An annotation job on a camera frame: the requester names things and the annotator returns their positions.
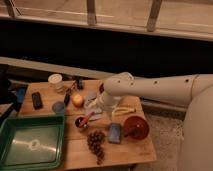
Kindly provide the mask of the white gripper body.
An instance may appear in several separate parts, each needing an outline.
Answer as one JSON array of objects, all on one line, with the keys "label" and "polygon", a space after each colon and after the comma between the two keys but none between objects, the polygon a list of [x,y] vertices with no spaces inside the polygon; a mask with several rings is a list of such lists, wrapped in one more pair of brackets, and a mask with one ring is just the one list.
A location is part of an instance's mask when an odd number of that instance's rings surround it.
[{"label": "white gripper body", "polygon": [[106,92],[103,92],[98,96],[96,104],[103,111],[112,111],[117,107],[120,100],[120,96],[112,96]]}]

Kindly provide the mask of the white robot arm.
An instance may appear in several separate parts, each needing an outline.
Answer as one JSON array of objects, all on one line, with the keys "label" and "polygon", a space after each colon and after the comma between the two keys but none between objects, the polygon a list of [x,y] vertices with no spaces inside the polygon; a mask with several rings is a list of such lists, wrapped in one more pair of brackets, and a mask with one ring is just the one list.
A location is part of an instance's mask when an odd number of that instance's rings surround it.
[{"label": "white robot arm", "polygon": [[128,95],[186,107],[177,171],[213,171],[213,74],[135,79],[123,72],[103,87],[97,104],[104,110]]}]

